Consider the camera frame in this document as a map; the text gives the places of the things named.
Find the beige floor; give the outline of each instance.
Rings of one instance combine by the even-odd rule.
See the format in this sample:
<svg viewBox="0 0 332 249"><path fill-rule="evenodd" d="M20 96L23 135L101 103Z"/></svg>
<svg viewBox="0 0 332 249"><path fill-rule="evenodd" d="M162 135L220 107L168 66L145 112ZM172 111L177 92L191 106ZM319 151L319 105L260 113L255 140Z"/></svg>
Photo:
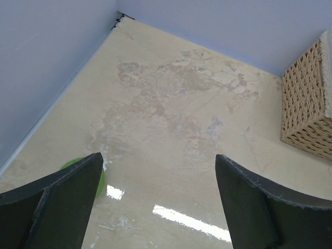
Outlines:
<svg viewBox="0 0 332 249"><path fill-rule="evenodd" d="M101 151L108 186L83 248L232 248L216 154L332 200L331 163L279 140L280 83L125 18L5 172L0 190Z"/></svg>

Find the basket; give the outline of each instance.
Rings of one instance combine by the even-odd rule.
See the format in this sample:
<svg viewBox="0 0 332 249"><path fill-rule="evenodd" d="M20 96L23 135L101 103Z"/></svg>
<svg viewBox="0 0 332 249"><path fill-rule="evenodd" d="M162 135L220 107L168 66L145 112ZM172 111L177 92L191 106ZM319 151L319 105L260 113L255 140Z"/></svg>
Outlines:
<svg viewBox="0 0 332 249"><path fill-rule="evenodd" d="M324 87L325 82L332 85L326 41L321 36L282 76L281 141L332 160L331 110Z"/></svg>

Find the black object in corner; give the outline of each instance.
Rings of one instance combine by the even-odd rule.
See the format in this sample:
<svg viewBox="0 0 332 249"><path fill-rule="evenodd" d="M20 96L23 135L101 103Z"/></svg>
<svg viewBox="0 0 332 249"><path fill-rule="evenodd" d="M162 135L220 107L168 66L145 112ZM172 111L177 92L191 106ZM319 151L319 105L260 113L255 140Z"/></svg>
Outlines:
<svg viewBox="0 0 332 249"><path fill-rule="evenodd" d="M102 155L91 154L0 194L0 248L81 248L102 169Z"/></svg>
<svg viewBox="0 0 332 249"><path fill-rule="evenodd" d="M294 191L216 156L234 249L330 249L332 201Z"/></svg>

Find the wall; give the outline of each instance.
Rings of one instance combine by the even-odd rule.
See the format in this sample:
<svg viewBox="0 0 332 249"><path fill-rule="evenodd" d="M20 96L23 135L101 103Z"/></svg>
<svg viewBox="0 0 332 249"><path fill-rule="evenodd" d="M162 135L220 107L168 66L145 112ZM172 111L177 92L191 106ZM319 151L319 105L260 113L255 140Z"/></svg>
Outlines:
<svg viewBox="0 0 332 249"><path fill-rule="evenodd" d="M329 0L118 0L118 9L279 76L332 25Z"/></svg>
<svg viewBox="0 0 332 249"><path fill-rule="evenodd" d="M0 167L110 33L116 0L0 0Z"/></svg>

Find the wicker weave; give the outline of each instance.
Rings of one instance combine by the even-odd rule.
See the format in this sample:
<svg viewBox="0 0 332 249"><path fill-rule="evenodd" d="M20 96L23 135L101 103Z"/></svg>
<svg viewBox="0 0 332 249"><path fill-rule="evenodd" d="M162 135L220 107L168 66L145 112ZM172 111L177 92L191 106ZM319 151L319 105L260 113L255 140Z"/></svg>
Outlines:
<svg viewBox="0 0 332 249"><path fill-rule="evenodd" d="M332 160L332 120L325 117L318 40L282 76L281 141Z"/></svg>

